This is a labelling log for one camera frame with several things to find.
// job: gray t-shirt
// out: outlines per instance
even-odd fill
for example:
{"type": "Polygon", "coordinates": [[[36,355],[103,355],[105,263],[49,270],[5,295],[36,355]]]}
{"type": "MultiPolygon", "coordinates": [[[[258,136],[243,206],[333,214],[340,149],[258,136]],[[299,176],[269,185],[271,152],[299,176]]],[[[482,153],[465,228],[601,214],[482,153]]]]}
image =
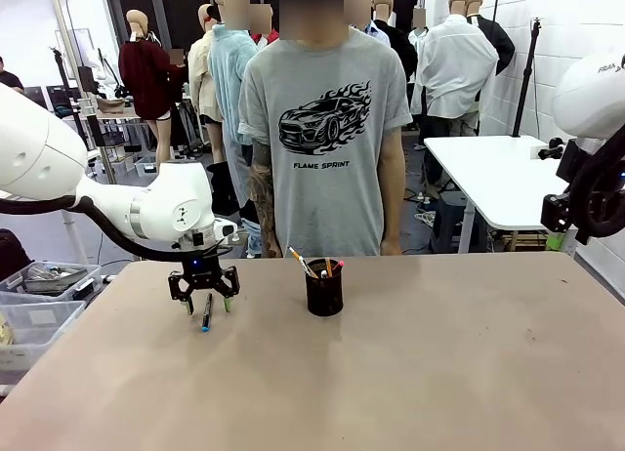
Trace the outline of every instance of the gray t-shirt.
{"type": "Polygon", "coordinates": [[[239,133],[271,147],[283,253],[378,255],[380,147],[412,121],[395,51],[353,28],[327,51],[276,41],[248,63],[239,114],[239,133]]]}

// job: green object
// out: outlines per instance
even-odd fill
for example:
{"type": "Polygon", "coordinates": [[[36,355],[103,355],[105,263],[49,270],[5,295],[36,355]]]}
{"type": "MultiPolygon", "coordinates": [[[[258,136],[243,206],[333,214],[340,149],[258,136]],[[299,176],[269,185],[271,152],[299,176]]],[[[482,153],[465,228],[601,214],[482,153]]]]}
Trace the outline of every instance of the green object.
{"type": "Polygon", "coordinates": [[[547,251],[560,251],[564,243],[565,233],[551,233],[547,237],[547,251]]]}

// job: black pole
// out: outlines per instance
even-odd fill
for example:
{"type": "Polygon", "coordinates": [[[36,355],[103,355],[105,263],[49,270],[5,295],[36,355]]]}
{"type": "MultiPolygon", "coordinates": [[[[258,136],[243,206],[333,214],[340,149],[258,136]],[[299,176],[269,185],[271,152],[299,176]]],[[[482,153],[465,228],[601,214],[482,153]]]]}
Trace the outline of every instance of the black pole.
{"type": "MultiPolygon", "coordinates": [[[[55,53],[55,61],[57,62],[57,66],[59,67],[59,74],[61,75],[62,85],[63,85],[63,88],[65,89],[65,94],[67,95],[67,98],[68,99],[73,98],[75,102],[78,102],[78,98],[74,96],[71,89],[69,88],[69,81],[67,80],[67,75],[65,74],[65,67],[63,67],[63,55],[58,49],[53,48],[52,51],[55,53]]],[[[85,134],[85,130],[82,127],[82,122],[80,120],[80,116],[78,115],[78,111],[76,111],[72,105],[70,106],[71,106],[71,115],[73,116],[74,122],[76,123],[76,130],[78,131],[78,135],[82,139],[82,142],[85,143],[85,146],[89,148],[89,145],[87,144],[87,135],[85,134]]]]}
{"type": "Polygon", "coordinates": [[[519,107],[517,108],[517,118],[515,119],[515,128],[512,131],[512,137],[519,137],[519,131],[521,130],[523,109],[525,108],[525,100],[527,99],[527,87],[529,87],[529,79],[531,78],[532,66],[534,64],[534,52],[536,51],[536,41],[540,34],[540,28],[540,20],[536,19],[531,29],[531,43],[529,44],[529,53],[527,54],[527,66],[523,71],[521,97],[519,98],[519,107]]]}
{"type": "Polygon", "coordinates": [[[499,7],[499,0],[495,0],[495,11],[492,13],[492,25],[490,26],[490,33],[488,33],[488,41],[492,44],[492,32],[495,28],[495,21],[497,20],[497,7],[499,7]]]}

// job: car graphic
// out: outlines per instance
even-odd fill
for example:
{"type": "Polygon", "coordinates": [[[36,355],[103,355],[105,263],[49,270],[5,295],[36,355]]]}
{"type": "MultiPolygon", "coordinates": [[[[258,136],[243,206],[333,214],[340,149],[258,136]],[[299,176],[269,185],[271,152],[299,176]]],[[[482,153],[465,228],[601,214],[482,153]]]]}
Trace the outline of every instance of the car graphic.
{"type": "Polygon", "coordinates": [[[280,117],[280,141],[288,149],[313,154],[361,127],[368,116],[363,97],[329,98],[290,109],[280,117]]]}

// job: tattoo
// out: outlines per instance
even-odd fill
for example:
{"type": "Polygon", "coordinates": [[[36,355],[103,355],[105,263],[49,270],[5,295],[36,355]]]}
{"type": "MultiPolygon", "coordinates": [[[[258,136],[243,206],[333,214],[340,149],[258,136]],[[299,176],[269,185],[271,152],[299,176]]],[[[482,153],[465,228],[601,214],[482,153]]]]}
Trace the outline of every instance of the tattoo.
{"type": "Polygon", "coordinates": [[[275,237],[271,148],[257,141],[254,141],[252,172],[250,173],[250,198],[256,204],[256,212],[261,224],[263,257],[281,257],[281,251],[275,237]]]}

